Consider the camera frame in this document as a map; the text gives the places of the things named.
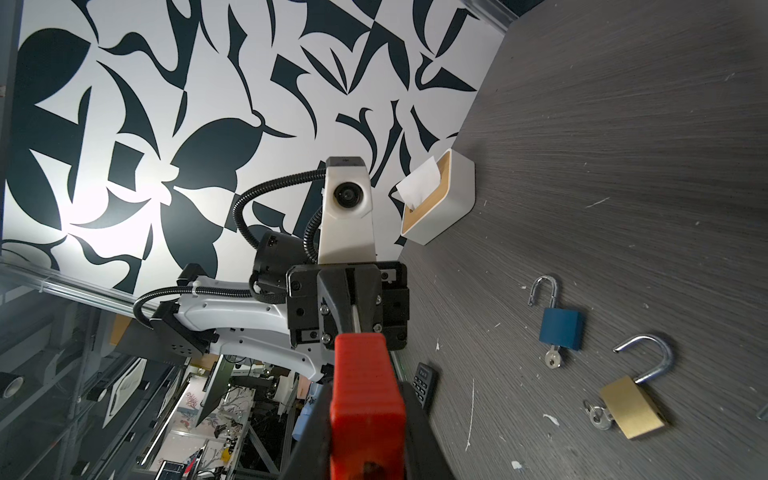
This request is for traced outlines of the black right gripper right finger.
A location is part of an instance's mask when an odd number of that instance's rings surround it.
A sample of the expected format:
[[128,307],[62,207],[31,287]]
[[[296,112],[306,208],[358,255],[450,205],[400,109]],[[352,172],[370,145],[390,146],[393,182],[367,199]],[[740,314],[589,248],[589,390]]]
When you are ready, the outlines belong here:
[[411,384],[399,383],[406,412],[405,478],[408,480],[456,480]]

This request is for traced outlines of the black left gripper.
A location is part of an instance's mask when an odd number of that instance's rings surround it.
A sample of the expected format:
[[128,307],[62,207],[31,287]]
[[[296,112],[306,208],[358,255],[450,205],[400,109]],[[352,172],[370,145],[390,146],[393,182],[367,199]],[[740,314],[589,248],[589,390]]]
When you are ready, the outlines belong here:
[[408,270],[398,261],[298,265],[287,273],[287,324],[294,348],[327,350],[344,333],[380,333],[387,349],[407,345]]

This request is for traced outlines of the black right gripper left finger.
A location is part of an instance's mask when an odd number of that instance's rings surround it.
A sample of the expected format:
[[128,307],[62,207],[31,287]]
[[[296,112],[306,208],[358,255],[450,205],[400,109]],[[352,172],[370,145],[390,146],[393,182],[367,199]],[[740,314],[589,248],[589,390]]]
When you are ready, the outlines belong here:
[[331,415],[333,384],[327,384],[320,395],[280,480],[329,480],[331,456]]

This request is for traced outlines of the red padlock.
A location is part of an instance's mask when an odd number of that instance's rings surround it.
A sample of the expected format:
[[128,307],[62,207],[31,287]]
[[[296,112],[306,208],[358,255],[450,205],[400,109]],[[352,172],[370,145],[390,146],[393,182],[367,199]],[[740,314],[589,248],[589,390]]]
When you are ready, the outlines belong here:
[[379,333],[335,342],[330,406],[332,479],[403,479],[406,409]]

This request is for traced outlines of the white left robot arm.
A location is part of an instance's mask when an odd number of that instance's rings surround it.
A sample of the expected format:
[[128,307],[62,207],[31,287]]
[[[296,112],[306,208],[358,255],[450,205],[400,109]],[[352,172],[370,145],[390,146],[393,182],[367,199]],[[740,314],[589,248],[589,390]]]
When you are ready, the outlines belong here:
[[179,357],[258,360],[325,383],[343,333],[377,333],[388,350],[405,348],[407,280],[398,261],[313,264],[300,239],[267,232],[247,282],[213,279],[191,263],[176,285],[137,298],[132,314]]

